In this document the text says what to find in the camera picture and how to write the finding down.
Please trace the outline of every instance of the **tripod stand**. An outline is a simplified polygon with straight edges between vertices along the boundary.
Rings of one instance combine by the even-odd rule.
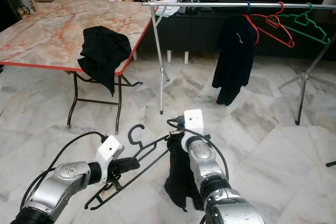
[[[306,70],[306,71],[302,71],[300,74],[296,75],[293,79],[285,82],[284,84],[278,86],[278,89],[281,89],[289,84],[291,84],[292,82],[295,82],[299,79],[301,79],[301,89],[300,89],[300,97],[299,97],[299,104],[298,104],[298,109],[297,109],[297,116],[296,116],[296,120],[295,120],[295,124],[296,125],[300,125],[300,118],[301,118],[301,112],[302,112],[302,105],[303,105],[303,100],[305,98],[305,90],[306,90],[306,84],[307,81],[309,79],[314,79],[316,81],[320,81],[320,82],[324,82],[327,83],[328,85],[331,86],[335,86],[334,83],[327,81],[327,80],[323,80],[321,78],[318,78],[314,75],[311,74],[311,71],[314,69],[314,67],[319,63],[319,61],[322,59],[322,57],[326,54],[326,52],[328,51],[328,49],[331,47],[332,43],[335,41],[336,39],[336,33],[332,36],[330,42],[322,49],[322,51],[320,52],[320,54],[316,57],[316,59],[314,60],[314,62],[310,65],[310,67]]]

